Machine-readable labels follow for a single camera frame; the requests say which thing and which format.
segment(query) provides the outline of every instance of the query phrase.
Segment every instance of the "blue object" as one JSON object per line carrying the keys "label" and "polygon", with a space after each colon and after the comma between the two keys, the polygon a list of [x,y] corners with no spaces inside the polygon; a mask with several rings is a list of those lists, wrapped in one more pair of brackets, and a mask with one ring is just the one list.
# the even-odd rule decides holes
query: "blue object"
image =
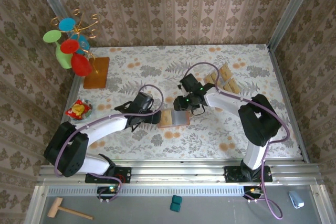
{"label": "blue object", "polygon": [[[70,39],[74,39],[74,40],[77,40],[78,38],[78,35],[77,34],[73,34],[70,33]],[[86,40],[86,38],[83,36],[83,35],[79,35],[79,39],[78,39],[78,43],[79,43],[79,47],[84,49],[84,50],[89,50],[90,49],[90,44],[89,42]],[[80,55],[84,55],[85,52],[81,49],[78,49],[76,51],[76,53],[80,54]]]}
{"label": "blue object", "polygon": [[298,209],[304,206],[304,202],[296,191],[290,191],[288,193],[290,200],[292,201],[293,206]]}
{"label": "blue object", "polygon": [[76,24],[76,21],[73,18],[65,18],[59,22],[58,28],[61,31],[71,31],[73,30],[75,24]]}
{"label": "blue object", "polygon": [[176,203],[176,204],[180,205],[182,203],[182,197],[181,196],[177,196],[177,195],[173,195],[172,203]]}
{"label": "blue object", "polygon": [[172,202],[170,204],[170,210],[172,210],[174,212],[179,212],[181,210],[181,205]]}

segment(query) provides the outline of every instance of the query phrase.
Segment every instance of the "patterned wallpaper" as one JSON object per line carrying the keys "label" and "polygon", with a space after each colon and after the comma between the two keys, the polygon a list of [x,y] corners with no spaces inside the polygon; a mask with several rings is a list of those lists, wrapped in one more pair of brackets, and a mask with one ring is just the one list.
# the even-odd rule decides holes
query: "patterned wallpaper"
{"label": "patterned wallpaper", "polygon": [[46,0],[0,0],[0,223],[23,223],[71,85],[41,38],[53,16]]}
{"label": "patterned wallpaper", "polygon": [[336,0],[304,0],[275,55],[336,209]]}
{"label": "patterned wallpaper", "polygon": [[61,0],[102,17],[95,46],[265,44],[289,0]]}

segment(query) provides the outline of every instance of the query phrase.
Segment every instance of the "teal block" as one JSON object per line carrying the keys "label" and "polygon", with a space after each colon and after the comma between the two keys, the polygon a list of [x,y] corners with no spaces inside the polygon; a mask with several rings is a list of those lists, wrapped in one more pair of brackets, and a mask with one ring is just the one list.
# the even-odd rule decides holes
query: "teal block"
{"label": "teal block", "polygon": [[180,205],[182,203],[182,197],[177,196],[177,195],[173,195],[172,202]]}
{"label": "teal block", "polygon": [[170,204],[170,210],[172,210],[174,212],[179,212],[181,210],[181,205],[172,202]]}

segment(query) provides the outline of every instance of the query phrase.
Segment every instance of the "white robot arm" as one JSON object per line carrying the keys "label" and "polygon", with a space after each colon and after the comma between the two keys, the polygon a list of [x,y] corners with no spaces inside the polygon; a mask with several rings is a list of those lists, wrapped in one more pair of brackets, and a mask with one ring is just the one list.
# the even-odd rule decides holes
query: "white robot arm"
{"label": "white robot arm", "polygon": [[91,122],[76,125],[69,122],[62,123],[47,146],[44,157],[53,165],[56,164],[57,169],[65,177],[89,173],[111,175],[115,164],[104,155],[87,154],[87,148],[95,141],[113,132],[122,131],[129,127],[133,132],[140,123],[158,124],[161,111],[155,113],[150,110],[153,102],[151,96],[139,92],[134,101],[114,108],[122,113],[120,115],[104,116]]}
{"label": "white robot arm", "polygon": [[[237,117],[239,117],[238,110],[241,106],[246,105],[246,102],[242,102],[236,100],[234,98],[225,97],[220,94],[216,88],[212,87],[209,91],[204,95],[204,99],[206,104],[209,107],[216,107],[223,109],[224,111],[228,111]],[[251,170],[255,170],[259,168],[261,165],[261,160],[266,150],[265,146],[257,146],[252,142],[248,142],[247,150],[245,157],[243,159],[244,163]]]}
{"label": "white robot arm", "polygon": [[205,111],[204,106],[211,106],[221,108],[240,118],[249,140],[245,157],[240,164],[240,171],[245,181],[259,178],[267,143],[277,134],[281,124],[268,112],[248,101],[258,103],[275,113],[267,98],[262,94],[257,94],[251,100],[236,94],[233,96],[227,91],[218,91],[211,83],[203,86],[192,74],[185,76],[180,83],[178,87],[184,95],[175,99],[175,110],[190,110],[194,114],[194,111],[200,107]]}

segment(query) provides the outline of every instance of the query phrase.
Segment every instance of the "wooden hammer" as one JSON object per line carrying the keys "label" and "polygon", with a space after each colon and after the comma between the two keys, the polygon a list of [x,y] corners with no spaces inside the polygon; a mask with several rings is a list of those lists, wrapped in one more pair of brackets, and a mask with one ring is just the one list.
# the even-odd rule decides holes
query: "wooden hammer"
{"label": "wooden hammer", "polygon": [[89,215],[86,215],[86,214],[83,214],[81,212],[77,212],[77,211],[74,211],[74,210],[71,210],[71,209],[68,209],[68,208],[64,208],[64,207],[61,207],[61,203],[62,203],[62,198],[59,198],[57,197],[53,203],[53,205],[51,206],[50,210],[49,210],[49,213],[48,213],[48,217],[51,217],[51,218],[54,218],[57,211],[58,210],[62,210],[64,212],[69,212],[70,214],[73,214],[73,215],[77,215],[77,216],[81,216],[81,217],[84,217],[84,218],[87,218],[87,219],[90,219],[90,220],[93,220],[93,217],[92,216],[89,216]]}

